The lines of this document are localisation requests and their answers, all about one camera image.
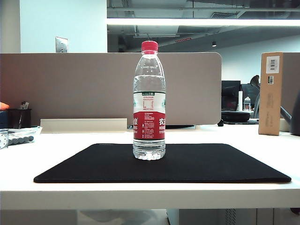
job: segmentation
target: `orange object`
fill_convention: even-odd
[[[7,110],[9,108],[10,108],[9,105],[7,105],[7,104],[5,104],[3,102],[0,102],[0,110]]]

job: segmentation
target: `ceiling light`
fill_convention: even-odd
[[[300,26],[300,20],[243,20],[243,19],[145,19],[107,18],[107,25],[148,26]]]

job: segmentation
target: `desk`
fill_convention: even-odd
[[[33,178],[94,143],[132,143],[133,132],[41,134],[0,150],[1,210],[300,207],[300,137],[258,135],[257,125],[167,130],[166,143],[227,143],[287,174],[287,184],[39,184]]]

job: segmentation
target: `plastic bottle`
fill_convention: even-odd
[[[244,110],[245,111],[250,111],[251,110],[251,100],[248,96],[244,100]]]
[[[143,160],[165,155],[165,76],[157,53],[155,41],[142,43],[133,81],[133,154]]]

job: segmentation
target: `cubicle partition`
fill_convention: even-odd
[[[140,53],[1,54],[1,102],[30,103],[32,125],[53,118],[127,118]],[[215,52],[161,53],[166,123],[216,124],[221,117],[221,57]]]

